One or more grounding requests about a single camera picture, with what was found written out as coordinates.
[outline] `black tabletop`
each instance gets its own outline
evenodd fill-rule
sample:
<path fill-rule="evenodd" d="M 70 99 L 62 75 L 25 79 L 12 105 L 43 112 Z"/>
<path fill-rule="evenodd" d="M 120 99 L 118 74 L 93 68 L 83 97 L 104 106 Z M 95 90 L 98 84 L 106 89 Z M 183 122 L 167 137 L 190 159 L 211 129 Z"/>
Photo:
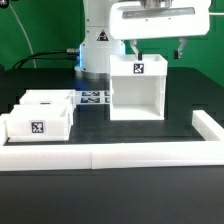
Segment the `black tabletop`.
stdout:
<path fill-rule="evenodd" d="M 109 81 L 79 79 L 71 69 L 10 70 L 5 77 L 0 77 L 0 113 L 9 113 L 27 89 L 109 90 Z M 68 142 L 35 144 L 203 140 L 192 128 L 192 111 L 203 109 L 224 125 L 223 96 L 224 89 L 199 71 L 170 68 L 164 121 L 110 121 L 109 105 L 78 105 Z"/>
<path fill-rule="evenodd" d="M 78 79 L 68 69 L 10 70 L 0 77 L 1 113 L 26 89 L 107 90 L 109 82 Z M 165 121 L 110 122 L 108 105 L 78 106 L 68 144 L 202 141 L 191 127 L 195 109 L 223 126 L 224 89 L 199 71 L 170 68 L 166 89 Z M 220 224 L 224 168 L 1 172 L 0 195 L 4 224 Z"/>

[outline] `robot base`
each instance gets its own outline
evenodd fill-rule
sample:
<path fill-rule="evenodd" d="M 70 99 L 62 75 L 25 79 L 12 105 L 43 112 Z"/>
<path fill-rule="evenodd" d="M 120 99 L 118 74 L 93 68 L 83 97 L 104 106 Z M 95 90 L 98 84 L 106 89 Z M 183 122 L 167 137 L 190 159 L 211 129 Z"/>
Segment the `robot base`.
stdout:
<path fill-rule="evenodd" d="M 85 71 L 75 71 L 76 77 L 86 78 L 86 79 L 94 79 L 94 80 L 108 80 L 110 79 L 110 75 L 108 73 L 93 73 L 93 72 L 85 72 Z"/>

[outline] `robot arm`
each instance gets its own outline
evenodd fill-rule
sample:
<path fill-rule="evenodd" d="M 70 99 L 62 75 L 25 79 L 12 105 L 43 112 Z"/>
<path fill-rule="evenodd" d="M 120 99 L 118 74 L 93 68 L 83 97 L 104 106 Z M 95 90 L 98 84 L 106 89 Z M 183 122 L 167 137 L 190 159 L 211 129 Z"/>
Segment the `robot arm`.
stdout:
<path fill-rule="evenodd" d="M 114 39 L 150 39 L 205 35 L 211 0 L 140 0 L 115 3 L 110 11 Z"/>

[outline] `cable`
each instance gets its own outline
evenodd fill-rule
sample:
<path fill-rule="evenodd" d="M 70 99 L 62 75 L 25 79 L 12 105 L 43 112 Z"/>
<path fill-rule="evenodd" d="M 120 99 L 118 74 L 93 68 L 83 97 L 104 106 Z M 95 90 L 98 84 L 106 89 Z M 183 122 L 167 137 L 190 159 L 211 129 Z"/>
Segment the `cable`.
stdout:
<path fill-rule="evenodd" d="M 18 24 L 19 24 L 19 26 L 20 26 L 20 28 L 21 28 L 21 30 L 22 30 L 24 36 L 25 36 L 25 39 L 26 39 L 27 44 L 28 44 L 29 49 L 30 49 L 30 53 L 31 53 L 31 54 L 34 54 L 34 53 L 33 53 L 33 48 L 32 48 L 31 42 L 30 42 L 30 39 L 29 39 L 29 37 L 28 37 L 28 35 L 27 35 L 27 33 L 26 33 L 26 30 L 24 29 L 23 24 L 21 23 L 21 21 L 20 21 L 18 15 L 17 15 L 16 11 L 14 10 L 13 6 L 12 6 L 11 4 L 9 4 L 9 7 L 10 7 L 10 9 L 12 10 L 13 15 L 14 15 L 15 18 L 16 18 L 16 21 L 18 22 Z M 33 66 L 34 66 L 34 68 L 37 68 L 35 59 L 33 59 Z"/>
<path fill-rule="evenodd" d="M 27 61 L 30 60 L 30 58 L 35 58 L 35 57 L 44 56 L 44 55 L 65 54 L 65 53 L 67 53 L 66 50 L 59 50 L 59 51 L 39 52 L 39 53 L 36 53 L 36 54 L 32 54 L 32 55 L 28 56 L 27 58 L 24 58 L 24 59 L 18 61 L 13 66 L 13 69 L 15 69 L 17 65 L 19 65 L 18 68 L 21 68 Z"/>
<path fill-rule="evenodd" d="M 14 66 L 13 69 L 16 69 L 16 66 L 19 64 L 19 66 L 17 67 L 17 69 L 21 68 L 26 62 L 28 62 L 29 60 L 32 59 L 36 59 L 36 60 L 73 60 L 76 61 L 77 58 L 74 57 L 62 57 L 62 58 L 43 58 L 43 57 L 29 57 L 23 60 L 18 61 Z"/>
<path fill-rule="evenodd" d="M 209 13 L 210 16 L 224 16 L 223 12 L 210 12 Z"/>

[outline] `white container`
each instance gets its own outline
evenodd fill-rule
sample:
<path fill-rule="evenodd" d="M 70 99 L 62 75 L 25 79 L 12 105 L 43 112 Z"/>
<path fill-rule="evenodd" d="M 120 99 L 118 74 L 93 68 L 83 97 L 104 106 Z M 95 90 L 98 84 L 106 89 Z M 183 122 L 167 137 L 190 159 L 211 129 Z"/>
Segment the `white container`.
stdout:
<path fill-rule="evenodd" d="M 15 105 L 6 119 L 10 142 L 69 139 L 72 105 Z"/>
<path fill-rule="evenodd" d="M 110 119 L 164 120 L 167 65 L 161 55 L 112 55 Z"/>
<path fill-rule="evenodd" d="M 8 114 L 2 114 L 0 116 L 0 146 L 4 145 L 8 140 L 7 129 L 6 129 L 6 119 Z"/>
<path fill-rule="evenodd" d="M 20 104 L 72 104 L 76 108 L 75 90 L 27 90 Z"/>

